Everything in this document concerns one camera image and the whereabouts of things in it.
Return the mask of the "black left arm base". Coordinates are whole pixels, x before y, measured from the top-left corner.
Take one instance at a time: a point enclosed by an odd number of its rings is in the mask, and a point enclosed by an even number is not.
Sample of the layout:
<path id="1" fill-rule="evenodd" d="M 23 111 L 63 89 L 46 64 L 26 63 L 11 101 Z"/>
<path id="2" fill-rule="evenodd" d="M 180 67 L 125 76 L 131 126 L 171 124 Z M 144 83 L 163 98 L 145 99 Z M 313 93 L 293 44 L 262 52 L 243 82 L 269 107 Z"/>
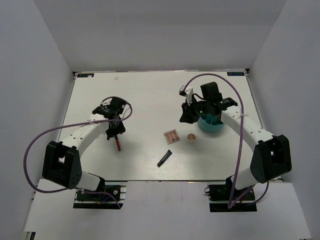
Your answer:
<path id="1" fill-rule="evenodd" d="M 127 181 L 105 181 L 101 190 L 93 192 L 77 189 L 74 197 L 74 209 L 120 210 L 124 204 Z"/>

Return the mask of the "red lip gloss tube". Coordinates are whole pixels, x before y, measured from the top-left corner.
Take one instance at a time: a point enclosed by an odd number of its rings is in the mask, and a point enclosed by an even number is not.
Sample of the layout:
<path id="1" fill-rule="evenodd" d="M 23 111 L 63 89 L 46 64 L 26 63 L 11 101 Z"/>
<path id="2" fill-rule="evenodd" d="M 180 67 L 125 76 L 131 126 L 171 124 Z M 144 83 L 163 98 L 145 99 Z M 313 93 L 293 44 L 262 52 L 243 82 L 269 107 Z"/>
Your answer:
<path id="1" fill-rule="evenodd" d="M 121 145 L 120 145 L 118 136 L 115 135 L 115 136 L 114 136 L 114 139 L 115 139 L 115 143 L 116 143 L 117 150 L 120 152 L 120 151 L 121 151 Z"/>

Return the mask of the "round beige powder compact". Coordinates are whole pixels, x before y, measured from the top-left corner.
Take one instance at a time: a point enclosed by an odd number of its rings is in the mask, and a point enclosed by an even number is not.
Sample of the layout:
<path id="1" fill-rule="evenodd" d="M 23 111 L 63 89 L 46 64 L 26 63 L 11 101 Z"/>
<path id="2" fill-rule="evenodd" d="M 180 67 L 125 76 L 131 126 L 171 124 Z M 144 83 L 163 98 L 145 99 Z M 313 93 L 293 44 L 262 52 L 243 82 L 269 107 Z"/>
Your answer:
<path id="1" fill-rule="evenodd" d="M 187 141 L 189 143 L 194 143 L 196 141 L 196 135 L 193 133 L 190 133 L 187 135 Z"/>

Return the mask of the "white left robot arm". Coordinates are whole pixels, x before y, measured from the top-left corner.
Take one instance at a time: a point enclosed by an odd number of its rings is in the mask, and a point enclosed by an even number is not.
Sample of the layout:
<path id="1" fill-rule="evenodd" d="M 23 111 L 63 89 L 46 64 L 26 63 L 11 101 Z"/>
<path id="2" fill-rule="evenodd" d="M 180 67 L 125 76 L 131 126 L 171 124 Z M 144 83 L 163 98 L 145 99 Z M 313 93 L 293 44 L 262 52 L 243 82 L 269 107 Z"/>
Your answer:
<path id="1" fill-rule="evenodd" d="M 84 189 L 99 200 L 105 196 L 104 179 L 82 170 L 81 156 L 100 135 L 117 138 L 125 132 L 120 120 L 125 105 L 107 104 L 92 111 L 87 122 L 60 142 L 51 141 L 45 150 L 42 177 L 67 189 Z"/>

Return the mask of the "orange eyeshadow palette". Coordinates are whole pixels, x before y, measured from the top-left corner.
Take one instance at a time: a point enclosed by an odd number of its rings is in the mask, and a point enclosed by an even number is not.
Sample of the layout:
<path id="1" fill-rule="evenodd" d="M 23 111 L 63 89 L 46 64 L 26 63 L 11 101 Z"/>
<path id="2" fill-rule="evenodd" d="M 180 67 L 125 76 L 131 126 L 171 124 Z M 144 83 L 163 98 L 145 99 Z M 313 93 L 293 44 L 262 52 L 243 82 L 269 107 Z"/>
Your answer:
<path id="1" fill-rule="evenodd" d="M 180 137 L 176 129 L 165 132 L 163 136 L 168 145 L 180 141 Z"/>

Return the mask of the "teal round organizer cup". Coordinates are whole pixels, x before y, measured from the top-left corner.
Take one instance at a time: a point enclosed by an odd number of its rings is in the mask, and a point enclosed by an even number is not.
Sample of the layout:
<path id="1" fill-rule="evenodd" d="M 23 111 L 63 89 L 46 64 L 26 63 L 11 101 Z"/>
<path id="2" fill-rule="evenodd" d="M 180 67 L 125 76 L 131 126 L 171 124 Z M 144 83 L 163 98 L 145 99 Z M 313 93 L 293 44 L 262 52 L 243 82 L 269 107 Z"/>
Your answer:
<path id="1" fill-rule="evenodd" d="M 205 133 L 217 133 L 222 130 L 225 125 L 218 117 L 210 114 L 201 115 L 197 124 Z"/>

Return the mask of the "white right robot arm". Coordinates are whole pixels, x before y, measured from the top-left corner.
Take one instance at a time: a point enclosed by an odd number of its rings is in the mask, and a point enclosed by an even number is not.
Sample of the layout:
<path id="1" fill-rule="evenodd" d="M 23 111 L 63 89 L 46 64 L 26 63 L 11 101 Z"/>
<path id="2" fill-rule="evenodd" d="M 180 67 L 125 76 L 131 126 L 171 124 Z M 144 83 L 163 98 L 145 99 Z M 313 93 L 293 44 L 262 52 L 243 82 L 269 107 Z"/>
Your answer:
<path id="1" fill-rule="evenodd" d="M 186 98 L 182 104 L 181 123 L 193 124 L 200 117 L 215 116 L 229 126 L 251 148 L 250 166 L 226 181 L 226 195 L 236 200 L 244 189 L 265 183 L 292 170 L 290 142 L 287 137 L 274 135 L 263 129 L 248 116 L 232 98 L 223 98 L 216 82 L 201 85 L 202 99 L 197 101 L 192 87 L 182 86 L 179 94 Z"/>

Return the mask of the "black squeeze tube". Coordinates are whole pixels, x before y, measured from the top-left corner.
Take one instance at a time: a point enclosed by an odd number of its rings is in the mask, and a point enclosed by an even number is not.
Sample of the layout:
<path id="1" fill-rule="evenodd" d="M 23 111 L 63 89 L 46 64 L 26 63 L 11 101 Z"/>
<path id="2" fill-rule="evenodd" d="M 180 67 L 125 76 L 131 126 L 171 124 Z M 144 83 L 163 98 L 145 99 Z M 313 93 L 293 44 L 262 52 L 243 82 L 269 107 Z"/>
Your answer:
<path id="1" fill-rule="evenodd" d="M 157 167 L 160 168 L 167 160 L 168 158 L 172 155 L 172 152 L 168 150 L 165 155 L 161 158 L 161 160 L 157 163 Z"/>

